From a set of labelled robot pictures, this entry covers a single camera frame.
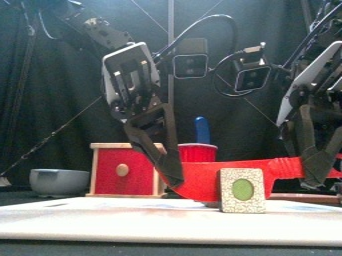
speckled block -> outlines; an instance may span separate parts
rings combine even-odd
[[[224,168],[220,208],[225,213],[265,213],[264,172],[257,168]]]

black cable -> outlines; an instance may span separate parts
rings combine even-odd
[[[298,58],[298,55],[301,54],[304,48],[306,47],[306,45],[309,44],[309,42],[312,41],[312,39],[316,37],[316,35],[320,33],[321,28],[325,26],[325,24],[332,20],[332,18],[337,15],[337,13],[342,10],[342,3],[332,10],[332,12],[325,16],[325,18],[321,20],[321,22],[317,24],[317,26],[314,27],[313,31],[310,32],[310,34],[306,36],[306,38],[304,39],[302,43],[300,44],[300,46],[297,47],[293,55],[290,56],[290,58],[288,59],[288,61],[284,64],[284,68],[289,69],[290,66],[293,65],[293,62],[296,61],[296,59]]]
[[[205,17],[203,19],[198,20],[183,32],[182,34],[177,37],[177,39],[174,40],[174,42],[165,47],[154,56],[154,62],[157,63],[157,65],[163,61],[163,58],[171,53],[171,51],[175,49],[175,47],[179,45],[179,43],[182,42],[182,40],[185,39],[185,37],[189,35],[189,33],[195,29],[197,26],[199,26],[201,24],[203,24],[205,22],[209,22],[212,20],[217,20],[217,19],[224,19],[229,22],[229,24],[232,25],[232,29],[233,29],[233,42],[232,42],[232,47],[230,47],[230,51],[229,53],[233,53],[237,49],[237,43],[238,43],[238,26],[237,23],[234,21],[234,19],[225,14],[216,14],[212,16]]]
[[[246,55],[246,52],[245,51],[238,51],[236,52],[234,54],[229,55],[228,57],[225,57],[221,62],[218,63],[218,65],[216,66],[216,68],[210,71],[212,72],[212,85],[216,89],[216,91],[224,95],[224,96],[228,96],[228,97],[232,97],[232,98],[241,98],[241,97],[245,97],[246,95],[249,95],[254,90],[248,90],[246,92],[244,93],[238,93],[238,94],[230,94],[230,93],[226,93],[224,92],[220,88],[218,88],[218,84],[216,83],[216,79],[217,77],[230,86],[233,87],[228,81],[225,81],[225,79],[218,75],[218,70],[220,68],[229,62],[233,62],[234,60],[237,59],[241,59],[244,58],[244,56]]]

red cup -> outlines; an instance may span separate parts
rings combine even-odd
[[[202,143],[178,145],[182,162],[216,162],[218,147]]]

white tabletop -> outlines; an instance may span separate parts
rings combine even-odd
[[[342,246],[342,208],[266,201],[233,214],[181,199],[79,197],[0,207],[0,239]]]

cable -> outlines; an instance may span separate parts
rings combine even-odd
[[[177,37],[177,39],[174,40],[174,42],[166,46],[154,56],[154,62],[158,64],[161,64],[161,62],[163,61],[163,58],[171,53],[171,51],[175,49],[175,47],[179,45],[179,43],[182,42],[182,40],[185,39],[185,37],[189,35],[190,32],[193,32],[193,30],[202,25],[203,23],[212,21],[212,20],[217,20],[217,19],[224,19],[225,21],[229,22],[229,24],[232,25],[232,29],[233,29],[233,39],[232,39],[232,47],[230,47],[230,51],[229,53],[233,53],[237,49],[237,43],[238,43],[238,26],[237,23],[234,21],[234,19],[225,14],[217,14],[217,15],[212,15],[205,17],[203,19],[198,20],[182,33],[181,35]]]
[[[43,15],[42,15],[42,10],[41,10],[41,9],[39,9],[39,12],[38,12],[38,17],[39,17],[39,21],[41,21],[41,25],[42,25],[45,34],[47,35],[49,39],[51,39],[51,40],[62,40],[62,38],[54,37],[54,36],[50,34],[50,32],[49,32],[49,30],[47,30],[47,27],[46,27],[45,20],[43,20]]]
[[[313,31],[310,32],[310,34],[306,36],[306,38],[304,39],[302,43],[300,44],[300,46],[297,47],[293,55],[290,56],[290,58],[288,59],[288,61],[284,64],[284,68],[289,69],[293,62],[296,61],[296,59],[298,58],[298,55],[301,54],[304,48],[306,47],[306,45],[309,44],[309,42],[312,41],[312,39],[316,37],[316,35],[318,34],[318,32],[321,31],[321,28],[325,26],[325,24],[332,20],[332,18],[337,15],[337,13],[342,10],[342,3],[332,10],[332,12],[325,16],[325,18],[321,20],[321,22],[317,24],[317,26],[314,27]]]
[[[6,176],[6,174],[24,161],[28,159],[28,157],[49,143],[49,141],[51,140],[53,137],[55,137],[59,132],[75,121],[75,119],[93,107],[93,105],[95,105],[95,103],[99,102],[99,100],[103,98],[103,96],[99,96],[93,102],[91,104],[67,121],[67,123],[65,123],[58,130],[55,130],[49,137],[46,137],[30,150],[28,152],[22,155],[22,157],[19,158],[19,160],[11,164],[11,166],[0,173],[0,181],[2,178]]]
[[[237,59],[241,59],[244,58],[246,55],[246,52],[245,51],[238,51],[236,52],[234,54],[229,55],[228,57],[225,57],[221,62],[217,64],[216,68],[210,71],[212,72],[212,85],[216,89],[216,91],[224,95],[224,96],[228,96],[228,97],[232,97],[232,98],[241,98],[241,97],[245,97],[246,95],[249,95],[254,90],[249,90],[244,93],[238,93],[238,94],[230,94],[230,93],[226,93],[224,92],[220,88],[218,88],[218,84],[216,83],[216,78],[218,77],[221,79],[221,81],[224,81],[226,83],[226,85],[229,85],[229,87],[233,88],[232,84],[222,78],[221,75],[218,75],[218,71],[220,71],[220,68],[229,62],[237,60]]]

